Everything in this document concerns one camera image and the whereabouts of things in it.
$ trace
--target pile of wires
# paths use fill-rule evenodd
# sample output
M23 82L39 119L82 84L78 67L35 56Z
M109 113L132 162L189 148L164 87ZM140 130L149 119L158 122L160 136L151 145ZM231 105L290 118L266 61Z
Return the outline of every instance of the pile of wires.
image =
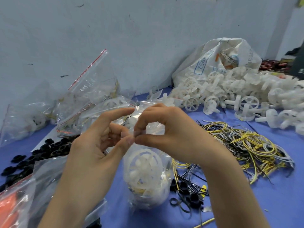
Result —
M245 127L237 129L225 122L197 123L230 150L247 173L250 184L259 176L269 179L269 175L279 168L294 170L295 163L287 152L256 132Z

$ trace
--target yellow wire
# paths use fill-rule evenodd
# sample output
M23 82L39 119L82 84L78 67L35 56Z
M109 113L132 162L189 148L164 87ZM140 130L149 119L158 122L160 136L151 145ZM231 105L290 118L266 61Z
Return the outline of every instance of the yellow wire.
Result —
M195 227L193 227L193 228L202 227L202 226L204 226L204 225L206 225L206 224L208 224L208 223L210 223L210 222L212 222L212 221L214 221L214 220L215 220L215 218L211 218L211 219L209 219L209 220L203 222L202 224L199 224L198 226L195 226Z

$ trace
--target white wall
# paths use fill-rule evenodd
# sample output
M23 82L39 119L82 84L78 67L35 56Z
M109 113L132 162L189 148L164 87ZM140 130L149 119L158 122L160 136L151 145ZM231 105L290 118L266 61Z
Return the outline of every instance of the white wall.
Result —
M214 38L244 38L264 57L282 3L2 0L0 119L9 102L28 94L41 80L66 90L104 48L112 55L122 88L139 93L169 85L180 62Z
M300 47L304 41L304 7L296 7L292 11L291 19L285 31L282 44L279 47L276 60L281 58L287 51Z

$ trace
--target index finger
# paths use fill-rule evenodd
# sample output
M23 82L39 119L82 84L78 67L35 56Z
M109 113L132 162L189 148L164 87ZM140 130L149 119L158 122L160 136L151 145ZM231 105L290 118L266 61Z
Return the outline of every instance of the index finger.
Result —
M97 120L91 125L91 129L95 130L96 133L103 133L105 129L107 129L110 123L122 116L127 116L134 112L135 108L119 108L115 110L110 110L102 113Z
M153 108L149 111L143 111L138 117L138 121L134 126L134 131L145 130L150 122L159 122L166 124L166 113L165 108Z

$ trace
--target blue tablecloth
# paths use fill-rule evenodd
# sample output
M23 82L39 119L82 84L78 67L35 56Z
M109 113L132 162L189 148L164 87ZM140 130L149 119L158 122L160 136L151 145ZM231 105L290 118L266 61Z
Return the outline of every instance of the blue tablecloth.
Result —
M165 88L164 93L169 93L170 88ZM139 100L146 99L146 95L140 95ZM260 177L251 187L264 211L271 227L304 227L304 136L297 135L294 127L287 130L271 129L267 124L256 122L244 122L234 117L233 110L221 111L220 114L205 115L203 108L196 112L187 112L194 120L224 121L230 126L242 125L250 130L266 136L275 144L283 147L296 163L295 171L291 176L287 176L284 170L276 171L270 179ZM17 154L30 155L30 151L43 139L54 126L47 126L34 133L31 137L0 149L0 171L11 165L10 160ZM177 197L170 193L169 198L157 208L149 211L132 211L127 202L128 190L123 181L122 165L120 164L113 184L106 195L108 201L108 211L101 215L101 222L104 228L134 228L134 227L183 227L192 228L200 223L199 212L193 211L189 214L182 212L178 207L173 208L169 204L171 197ZM4 177L0 177L0 185L5 182ZM210 205L208 197L205 197L205 205ZM202 213L202 221L213 218L210 212ZM214 222L206 227L216 227Z

